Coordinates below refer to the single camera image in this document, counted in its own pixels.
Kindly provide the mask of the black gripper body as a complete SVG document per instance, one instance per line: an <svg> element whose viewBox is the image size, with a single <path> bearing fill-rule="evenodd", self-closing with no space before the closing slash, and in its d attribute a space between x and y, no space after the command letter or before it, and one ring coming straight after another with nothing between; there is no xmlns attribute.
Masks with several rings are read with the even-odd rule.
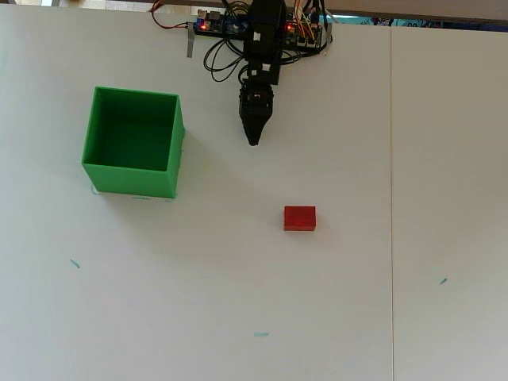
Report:
<svg viewBox="0 0 508 381"><path fill-rule="evenodd" d="M241 119L256 117L269 119L273 112L273 90L269 83L244 79L240 90L239 115Z"/></svg>

